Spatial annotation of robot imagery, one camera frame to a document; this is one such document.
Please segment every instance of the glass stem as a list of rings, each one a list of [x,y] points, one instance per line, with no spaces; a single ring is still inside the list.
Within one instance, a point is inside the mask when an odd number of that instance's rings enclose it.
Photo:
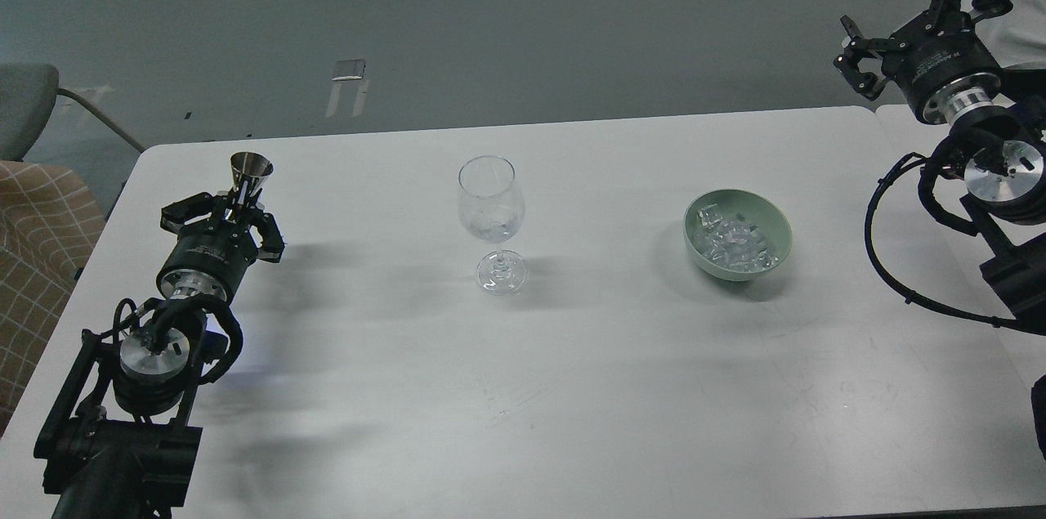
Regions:
[[[494,270],[493,273],[498,278],[504,278],[505,274],[508,273],[508,263],[505,262],[505,255],[502,253],[501,246],[498,246],[498,250],[494,255]]]

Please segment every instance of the glass base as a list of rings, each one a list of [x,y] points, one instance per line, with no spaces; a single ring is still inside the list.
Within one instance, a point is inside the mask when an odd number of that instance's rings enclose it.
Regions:
[[[491,294],[505,295],[519,292],[526,281],[526,264],[516,251],[494,251],[479,262],[476,267],[476,280],[483,290]]]

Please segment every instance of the bowl of ice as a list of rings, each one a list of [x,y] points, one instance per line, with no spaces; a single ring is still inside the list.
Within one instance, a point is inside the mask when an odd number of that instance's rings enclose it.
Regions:
[[[761,196],[734,188],[690,203],[683,233],[693,263],[723,280],[755,279],[780,266],[792,250],[784,215]]]

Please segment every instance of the gray chair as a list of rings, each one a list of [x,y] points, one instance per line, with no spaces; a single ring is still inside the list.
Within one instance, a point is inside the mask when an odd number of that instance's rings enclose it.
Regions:
[[[113,133],[138,153],[145,148],[74,91],[59,86],[59,71],[46,64],[0,64],[0,159],[22,161],[37,142],[54,110],[58,95],[64,95],[94,114]]]

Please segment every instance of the wine glass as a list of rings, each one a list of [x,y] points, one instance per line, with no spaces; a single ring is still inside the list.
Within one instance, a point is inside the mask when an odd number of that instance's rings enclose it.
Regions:
[[[473,235],[499,246],[476,267],[479,286],[491,294],[518,292],[526,281],[523,258],[500,247],[519,231],[524,212],[526,206],[511,162],[497,155],[481,155],[461,166],[458,218]]]

